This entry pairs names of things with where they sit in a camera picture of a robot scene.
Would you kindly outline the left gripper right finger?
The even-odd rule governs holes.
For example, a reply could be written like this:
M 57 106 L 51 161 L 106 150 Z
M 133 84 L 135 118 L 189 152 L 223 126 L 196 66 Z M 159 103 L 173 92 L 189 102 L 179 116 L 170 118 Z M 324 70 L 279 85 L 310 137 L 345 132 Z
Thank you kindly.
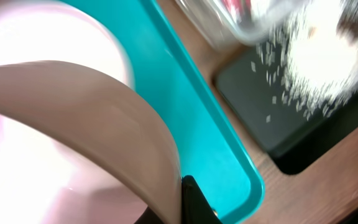
M 193 176 L 184 176 L 181 186 L 182 224 L 221 224 Z

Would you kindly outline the large white round plate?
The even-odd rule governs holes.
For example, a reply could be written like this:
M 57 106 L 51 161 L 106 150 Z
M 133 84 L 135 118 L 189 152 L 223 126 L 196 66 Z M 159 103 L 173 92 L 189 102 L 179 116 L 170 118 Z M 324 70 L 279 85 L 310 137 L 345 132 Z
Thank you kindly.
M 46 60 L 89 67 L 135 87 L 124 47 L 87 13 L 61 1 L 0 1 L 0 66 Z

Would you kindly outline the pile of white rice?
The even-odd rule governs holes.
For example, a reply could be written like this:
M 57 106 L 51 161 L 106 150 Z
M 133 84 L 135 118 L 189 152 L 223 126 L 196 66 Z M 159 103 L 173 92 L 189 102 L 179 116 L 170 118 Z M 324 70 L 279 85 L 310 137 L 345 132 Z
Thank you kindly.
M 279 57 L 286 93 L 310 113 L 343 106 L 358 92 L 358 39 L 337 32 L 346 9 L 358 1 L 306 1 L 256 46 L 264 65 Z

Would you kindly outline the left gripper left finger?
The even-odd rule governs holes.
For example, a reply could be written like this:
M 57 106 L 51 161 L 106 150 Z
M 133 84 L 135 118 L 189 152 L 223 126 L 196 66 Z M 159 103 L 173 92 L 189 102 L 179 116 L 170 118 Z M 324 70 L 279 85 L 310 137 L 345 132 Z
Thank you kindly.
M 134 224 L 163 224 L 163 221 L 161 221 L 150 207 L 147 207 Z

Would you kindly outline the red snack wrapper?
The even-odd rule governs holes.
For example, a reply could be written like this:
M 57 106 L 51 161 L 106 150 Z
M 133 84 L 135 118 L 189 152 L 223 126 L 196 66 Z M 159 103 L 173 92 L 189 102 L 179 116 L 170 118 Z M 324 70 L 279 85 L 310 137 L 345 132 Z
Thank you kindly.
M 235 20 L 251 16 L 251 0 L 223 0 L 223 4 Z

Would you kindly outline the brown food chunk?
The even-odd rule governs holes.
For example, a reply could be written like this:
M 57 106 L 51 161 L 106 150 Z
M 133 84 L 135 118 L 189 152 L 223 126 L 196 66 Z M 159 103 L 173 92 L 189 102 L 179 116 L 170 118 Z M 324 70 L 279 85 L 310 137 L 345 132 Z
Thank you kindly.
M 352 40 L 358 39 L 358 9 L 346 9 L 342 13 L 337 32 L 349 35 Z

